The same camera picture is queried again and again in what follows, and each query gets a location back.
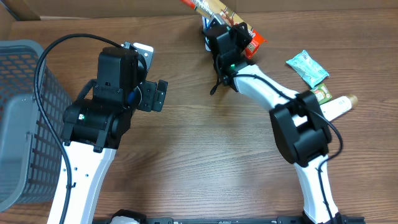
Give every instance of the gray plastic basket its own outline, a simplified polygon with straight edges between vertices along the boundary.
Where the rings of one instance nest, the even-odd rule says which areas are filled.
[[[51,200],[57,188],[61,153],[33,95],[42,52],[31,40],[0,41],[0,212],[14,203]],[[42,101],[60,135],[71,98],[45,63],[42,68]]]

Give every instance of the teal packet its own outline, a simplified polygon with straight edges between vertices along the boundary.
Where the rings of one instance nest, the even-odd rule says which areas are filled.
[[[293,59],[288,60],[286,63],[290,65],[311,88],[314,88],[329,76],[329,73],[314,61],[306,50],[303,50],[303,52],[296,55]]]

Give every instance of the yellow and green package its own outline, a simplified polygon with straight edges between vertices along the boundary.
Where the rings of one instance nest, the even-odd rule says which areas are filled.
[[[325,84],[320,84],[311,90],[317,97],[319,105],[322,105],[331,99],[331,93]]]
[[[329,76],[329,73],[314,61],[305,50],[286,63],[290,65],[311,88],[314,88]]]

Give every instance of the green packet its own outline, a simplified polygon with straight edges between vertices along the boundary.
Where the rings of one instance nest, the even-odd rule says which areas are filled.
[[[317,97],[319,105],[322,105],[331,99],[331,93],[323,83],[314,87],[311,92],[313,92]]]

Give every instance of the wall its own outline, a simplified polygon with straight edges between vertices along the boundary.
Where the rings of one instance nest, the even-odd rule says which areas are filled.
[[[222,0],[236,12],[398,7],[397,0]],[[40,17],[133,17],[194,14],[180,0],[6,0]]]
[[[0,40],[7,40],[10,33],[11,24],[15,19],[8,13],[6,8],[0,4]]]

